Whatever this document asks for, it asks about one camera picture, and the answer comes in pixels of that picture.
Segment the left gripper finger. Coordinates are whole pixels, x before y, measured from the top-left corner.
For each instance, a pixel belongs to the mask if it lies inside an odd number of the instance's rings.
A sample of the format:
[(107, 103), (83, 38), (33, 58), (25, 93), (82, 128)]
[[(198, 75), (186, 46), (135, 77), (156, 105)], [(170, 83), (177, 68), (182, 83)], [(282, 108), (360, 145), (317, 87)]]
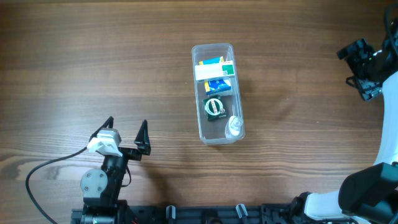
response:
[(92, 140), (93, 138), (97, 137), (97, 134), (99, 131), (103, 128), (113, 128), (114, 124), (114, 118), (110, 116), (89, 138), (89, 140)]
[(151, 152), (151, 146), (150, 146), (150, 140), (149, 140), (149, 133), (148, 133), (148, 122), (145, 119), (141, 127), (137, 133), (137, 136), (134, 140), (134, 143), (137, 146), (137, 150), (144, 155), (150, 155)]

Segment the green Zam-Buk ointment box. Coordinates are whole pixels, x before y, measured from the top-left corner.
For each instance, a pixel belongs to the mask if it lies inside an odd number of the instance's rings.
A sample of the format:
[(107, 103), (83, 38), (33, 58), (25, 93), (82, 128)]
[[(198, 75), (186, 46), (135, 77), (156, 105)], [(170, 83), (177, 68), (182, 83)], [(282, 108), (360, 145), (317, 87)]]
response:
[(208, 121), (215, 121), (227, 115), (226, 108), (220, 96), (206, 98), (202, 101), (202, 104)]

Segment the clear plastic container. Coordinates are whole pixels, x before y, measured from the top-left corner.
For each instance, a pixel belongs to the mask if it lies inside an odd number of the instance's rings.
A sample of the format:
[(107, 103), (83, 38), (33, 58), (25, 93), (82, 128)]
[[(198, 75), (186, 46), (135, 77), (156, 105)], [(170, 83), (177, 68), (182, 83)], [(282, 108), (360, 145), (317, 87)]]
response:
[[(224, 118), (217, 119), (215, 121), (208, 121), (206, 118), (205, 111), (203, 109), (202, 101), (206, 98), (211, 98), (206, 95), (205, 82), (198, 82), (195, 80), (194, 69), (196, 65), (199, 65), (199, 61), (208, 60), (223, 56), (224, 61), (233, 61), (236, 75), (233, 77), (224, 77), (220, 79), (229, 79), (233, 94), (229, 96), (221, 96), (224, 107), (226, 108), (227, 115)], [(240, 139), (227, 138), (224, 130), (226, 123), (231, 116), (239, 116), (243, 119), (243, 107), (241, 104), (241, 96), (239, 89), (239, 80), (236, 69), (236, 62), (234, 57), (233, 46), (228, 43), (217, 43), (217, 44), (203, 44), (196, 45), (192, 48), (192, 64), (193, 64), (193, 77), (194, 77), (194, 88), (195, 88), (195, 99), (197, 104), (197, 117), (198, 117), (198, 130), (200, 139), (206, 145), (215, 144), (230, 144)]]

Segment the white spray bottle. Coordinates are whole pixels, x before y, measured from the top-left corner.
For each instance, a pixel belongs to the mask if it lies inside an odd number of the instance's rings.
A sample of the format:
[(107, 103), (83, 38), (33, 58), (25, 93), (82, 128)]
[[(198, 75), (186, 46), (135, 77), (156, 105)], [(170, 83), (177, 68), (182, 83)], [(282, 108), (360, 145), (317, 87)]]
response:
[(226, 123), (224, 130), (225, 136), (227, 138), (241, 139), (243, 137), (243, 127), (244, 121), (242, 117), (231, 116)]

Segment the blue VapoDrops box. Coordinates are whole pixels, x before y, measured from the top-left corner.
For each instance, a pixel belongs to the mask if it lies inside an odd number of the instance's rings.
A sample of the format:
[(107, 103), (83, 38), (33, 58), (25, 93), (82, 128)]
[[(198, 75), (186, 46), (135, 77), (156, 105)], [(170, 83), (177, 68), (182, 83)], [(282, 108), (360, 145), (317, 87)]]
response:
[[(211, 58), (204, 61), (199, 61), (199, 65), (208, 65), (214, 63), (224, 63), (223, 56)], [(217, 79), (206, 81), (205, 91), (208, 96), (215, 95), (216, 93), (226, 93), (232, 90), (231, 83), (229, 79)]]

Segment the white green medicine box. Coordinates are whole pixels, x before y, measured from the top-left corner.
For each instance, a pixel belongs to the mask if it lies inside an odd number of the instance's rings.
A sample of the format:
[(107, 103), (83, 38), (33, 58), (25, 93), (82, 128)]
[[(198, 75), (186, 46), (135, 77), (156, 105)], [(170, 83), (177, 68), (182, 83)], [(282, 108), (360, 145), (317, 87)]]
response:
[(196, 65), (194, 69), (195, 80), (205, 82), (220, 78), (228, 78), (236, 75), (234, 62), (214, 63), (207, 65)]

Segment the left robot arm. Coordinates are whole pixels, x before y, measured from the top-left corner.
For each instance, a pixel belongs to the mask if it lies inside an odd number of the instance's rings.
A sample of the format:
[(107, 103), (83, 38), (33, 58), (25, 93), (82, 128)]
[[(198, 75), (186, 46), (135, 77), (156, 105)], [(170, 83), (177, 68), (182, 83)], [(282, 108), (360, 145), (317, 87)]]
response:
[(130, 174), (129, 161), (140, 161), (143, 155), (150, 155), (151, 146), (148, 124), (144, 120), (134, 140), (136, 148), (121, 147), (121, 137), (113, 128), (113, 117), (97, 129), (90, 137), (86, 148), (104, 156), (99, 169), (87, 171), (81, 178), (83, 209), (74, 210), (72, 223), (139, 223), (126, 200), (118, 199), (126, 184), (123, 179)]

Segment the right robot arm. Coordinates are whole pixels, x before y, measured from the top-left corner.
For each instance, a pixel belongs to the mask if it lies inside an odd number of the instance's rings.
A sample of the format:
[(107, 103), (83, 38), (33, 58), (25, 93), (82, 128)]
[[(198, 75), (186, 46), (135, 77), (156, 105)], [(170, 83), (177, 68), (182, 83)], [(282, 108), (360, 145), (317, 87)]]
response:
[(364, 101), (383, 97), (379, 151), (371, 167), (349, 175), (339, 190), (295, 198), (287, 217), (297, 223), (397, 223), (397, 37), (386, 35), (381, 50), (359, 39), (337, 56), (353, 73), (346, 83)]

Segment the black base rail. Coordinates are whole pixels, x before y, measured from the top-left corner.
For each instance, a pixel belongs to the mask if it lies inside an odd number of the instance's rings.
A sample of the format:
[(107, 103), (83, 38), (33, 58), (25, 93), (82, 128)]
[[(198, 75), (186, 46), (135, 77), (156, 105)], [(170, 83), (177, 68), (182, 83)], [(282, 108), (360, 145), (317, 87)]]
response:
[(116, 212), (83, 213), (72, 211), (72, 223), (356, 223), (353, 218), (312, 220), (302, 212), (290, 211), (288, 204), (262, 204), (226, 207), (168, 207), (130, 206), (126, 215)]

